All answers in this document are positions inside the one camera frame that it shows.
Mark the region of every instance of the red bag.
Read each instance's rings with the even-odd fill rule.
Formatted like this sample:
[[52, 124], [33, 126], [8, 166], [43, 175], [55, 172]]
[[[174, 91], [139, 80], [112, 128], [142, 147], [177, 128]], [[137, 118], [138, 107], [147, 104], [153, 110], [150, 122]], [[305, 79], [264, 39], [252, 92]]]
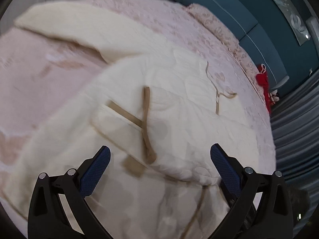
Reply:
[[259, 74], [256, 75], [257, 83], [264, 89], [265, 103], [269, 114], [271, 113], [271, 100], [269, 97], [269, 84], [268, 84], [268, 76], [266, 71], [266, 66], [264, 64], [260, 64], [257, 66], [259, 70]]

